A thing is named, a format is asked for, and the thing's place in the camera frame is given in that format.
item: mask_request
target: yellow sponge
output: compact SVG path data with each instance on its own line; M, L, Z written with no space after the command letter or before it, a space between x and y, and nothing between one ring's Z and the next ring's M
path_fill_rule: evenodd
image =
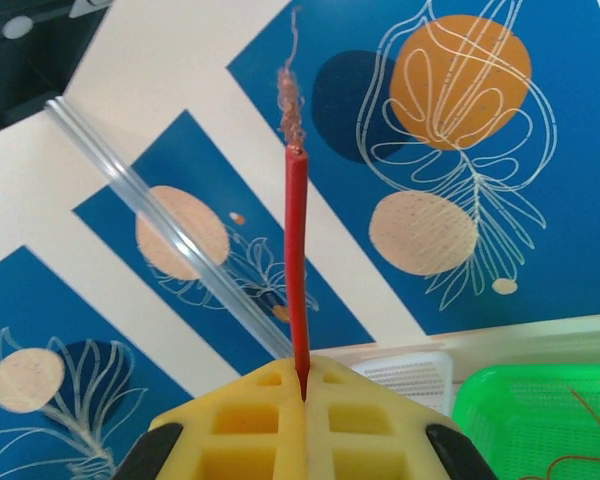
M448 480L433 424L458 431L324 357L303 403L293 360L277 360L156 418L114 479Z

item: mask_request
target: white line drawing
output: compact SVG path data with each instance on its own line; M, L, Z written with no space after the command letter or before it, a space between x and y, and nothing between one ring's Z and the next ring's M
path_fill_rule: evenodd
M268 315L288 321L287 286L284 279L284 262L275 260L266 237L248 241L231 227L225 225L230 239L230 252L222 268ZM212 310L224 310L222 305L199 280L181 280L165 274L146 257L145 261L158 284L188 305ZM307 308L319 311L316 299L307 293Z
M45 348L24 348L14 341L8 327L0 331L0 408L14 415L37 411L58 425L58 428L23 426L0 430L0 437L9 439L0 449L0 459L13 445L38 435L53 437L76 453L70 458L18 465L0 472L0 479L55 464L65 465L72 480L108 480L113 476L116 464L107 441L133 416L148 389L126 387L135 368L133 352L116 341L110 342L110 347L107 358L101 355L95 341L87 340L76 362L57 337L49 339ZM93 362L95 367L91 372L83 372L88 362ZM54 365L61 365L62 369L49 368ZM69 395L72 398L63 398L59 390L67 376L72 385ZM45 385L54 388L43 398L40 389L44 391ZM118 411L116 419L119 420L113 426L105 425L105 420L118 406L126 414Z
M523 1L490 0L477 18L497 21L496 17L498 19L504 17L504 21L499 21L499 23L506 27L506 31L511 32ZM547 226L540 211L520 191L538 177L553 157L558 131L553 109L541 89L515 66L499 57L508 40L507 35L498 38L493 50L489 51L481 47L478 42L467 38L471 31L465 37L445 29L439 24L435 29L432 28L431 24L437 20L433 12L433 0L425 0L416 15L394 25L383 36L377 49L379 55L376 59L373 78L358 115L356 139L358 149L366 164L387 185L397 191L417 191L444 198L462 208L474 223L478 239L473 254L451 270L425 276L425 279L429 281L426 294L436 290L443 292L439 305L439 309L442 311L458 298L469 283L473 287L474 294L480 295L485 290L487 279L490 279L491 282L500 279L516 281L518 268L525 263L522 245L529 249L535 248L534 242L522 222L530 220L542 229ZM472 28L479 28L477 25L478 21ZM389 58L392 47L398 46L399 48L398 41L401 38L407 38L420 28L426 28L430 40L436 47L443 52L453 54L454 59L445 77L436 108L431 108L434 103L431 98L429 98L427 108L424 108L415 97L412 97L416 111L408 111L396 99L390 98L381 102L378 97L386 75L386 60ZM436 37L438 32L444 32L445 35L461 40L462 48L450 49L440 38ZM429 52L418 49L412 52L412 56L413 59L419 57L420 61L425 62L429 75L427 81L431 85ZM404 82L410 92L412 90L409 65L413 59L411 57L408 59L402 72ZM443 117L444 107L449 107L449 92L470 60L480 62L483 65L481 71L464 92L460 101L453 105L450 112ZM494 88L481 89L486 76L494 66L527 87L525 106L527 110L533 108L537 111L529 113L522 108L504 109L503 96L506 93ZM485 95L495 95L499 98L498 114L471 132L470 135L463 135L451 140L454 131L469 114L472 106ZM394 142L391 145L409 145L411 148L407 150L412 155L414 151L417 151L419 156L413 155L414 158L405 158L409 152L398 152L383 159L376 154L383 145L389 145L389 143L369 145L367 142L367 130L372 114L377 108L382 109L387 125L406 137L404 142ZM414 136L401 125L395 125L388 115L389 108L402 108L404 113L413 120L424 122L428 138ZM526 133L521 138L513 140L510 143L512 146L505 148L505 151L472 158L469 150L489 137L496 129L498 122L512 113L513 117L510 122L513 119L525 122ZM505 141L510 140L503 138L500 134L501 131L495 133L494 138L497 136ZM464 144L463 142L466 142L470 136L475 138L475 141L468 145ZM431 148L428 146L428 142L431 141L447 141L453 145L453 149ZM444 165L446 165L446 169L444 173L440 173L439 169ZM506 171L506 173L499 175L489 173L494 170ZM400 178L405 178L405 176L410 180L409 186L403 183L404 181L400 181ZM432 223L435 223L435 213L433 215Z

